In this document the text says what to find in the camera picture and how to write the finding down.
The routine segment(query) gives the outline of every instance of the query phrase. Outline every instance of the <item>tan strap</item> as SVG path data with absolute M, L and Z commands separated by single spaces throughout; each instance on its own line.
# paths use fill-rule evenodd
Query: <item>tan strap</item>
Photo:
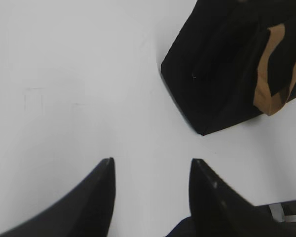
M 268 84 L 268 62 L 271 54 L 284 39 L 285 25 L 280 24 L 270 27 L 268 30 L 270 30 L 270 38 L 258 65 L 258 82 L 253 104 L 260 111 L 270 116 L 283 108 L 291 95 L 291 92 L 296 84 L 296 63 L 293 68 L 291 83 L 281 89 L 275 95 L 271 96 L 271 91 Z

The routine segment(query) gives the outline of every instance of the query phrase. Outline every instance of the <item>white surface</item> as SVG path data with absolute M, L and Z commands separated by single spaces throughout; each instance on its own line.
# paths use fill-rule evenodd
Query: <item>white surface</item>
M 116 161 L 110 237 L 189 216 L 192 158 L 255 205 L 296 199 L 296 100 L 201 137 L 158 72 L 195 0 L 0 0 L 0 233 Z

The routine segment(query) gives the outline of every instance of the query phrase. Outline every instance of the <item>black fabric bag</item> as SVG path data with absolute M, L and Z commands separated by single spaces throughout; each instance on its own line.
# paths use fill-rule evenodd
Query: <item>black fabric bag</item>
M 284 39 L 263 64 L 270 28 L 279 25 Z M 258 86 L 259 65 L 266 65 L 267 99 L 258 90 L 265 86 Z M 161 73 L 185 118 L 206 135 L 295 99 L 295 65 L 296 0 L 198 0 Z
M 106 237 L 114 201 L 115 165 L 110 158 L 54 205 L 0 237 Z

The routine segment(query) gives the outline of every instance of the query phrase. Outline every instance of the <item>black bag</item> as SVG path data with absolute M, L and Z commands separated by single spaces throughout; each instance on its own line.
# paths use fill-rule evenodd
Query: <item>black bag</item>
M 202 135 L 274 114 L 296 98 L 296 0 L 198 0 L 161 73 Z

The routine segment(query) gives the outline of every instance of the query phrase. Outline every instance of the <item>black object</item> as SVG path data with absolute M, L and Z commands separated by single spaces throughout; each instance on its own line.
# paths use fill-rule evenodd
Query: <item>black object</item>
M 268 64 L 272 95 L 296 62 L 296 0 L 198 0 L 161 64 L 170 93 L 196 132 L 210 134 L 262 112 L 254 106 L 268 28 L 286 35 Z M 296 84 L 289 100 L 296 98 Z
M 115 165 L 108 158 L 50 208 L 0 237 L 106 237 L 114 200 Z
M 275 222 L 268 206 L 252 206 L 201 159 L 191 164 L 189 201 L 191 217 L 167 237 L 296 237 L 296 223 Z M 284 209 L 296 213 L 293 203 Z

